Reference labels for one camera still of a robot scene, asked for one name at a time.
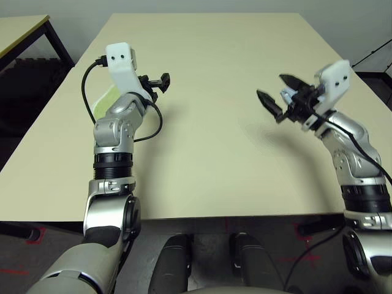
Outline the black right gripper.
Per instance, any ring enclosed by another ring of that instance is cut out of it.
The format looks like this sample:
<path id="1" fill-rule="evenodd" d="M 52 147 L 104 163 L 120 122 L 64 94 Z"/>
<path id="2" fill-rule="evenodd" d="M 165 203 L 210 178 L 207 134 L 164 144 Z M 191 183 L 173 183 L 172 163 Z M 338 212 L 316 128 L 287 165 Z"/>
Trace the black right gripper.
<path id="1" fill-rule="evenodd" d="M 256 91 L 259 101 L 272 114 L 276 122 L 281 123 L 285 119 L 300 124 L 314 124 L 317 122 L 318 118 L 314 106 L 319 103 L 322 86 L 307 87 L 307 83 L 294 75 L 286 73 L 279 74 L 279 78 L 288 86 L 288 88 L 280 91 L 282 99 L 287 104 L 286 111 L 282 111 L 281 107 L 275 103 L 275 100 L 269 94 L 259 89 Z"/>

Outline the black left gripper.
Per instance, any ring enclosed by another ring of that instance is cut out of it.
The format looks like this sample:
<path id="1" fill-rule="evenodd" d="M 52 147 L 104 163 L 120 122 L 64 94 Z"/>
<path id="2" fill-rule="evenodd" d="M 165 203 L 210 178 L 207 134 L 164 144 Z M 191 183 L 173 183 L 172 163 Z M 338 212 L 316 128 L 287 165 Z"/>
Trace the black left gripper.
<path id="1" fill-rule="evenodd" d="M 138 76 L 138 79 L 142 88 L 150 95 L 153 102 L 158 99 L 158 94 L 154 92 L 154 88 L 159 88 L 164 93 L 170 86 L 169 73 L 163 73 L 158 80 L 150 80 L 147 75 Z"/>

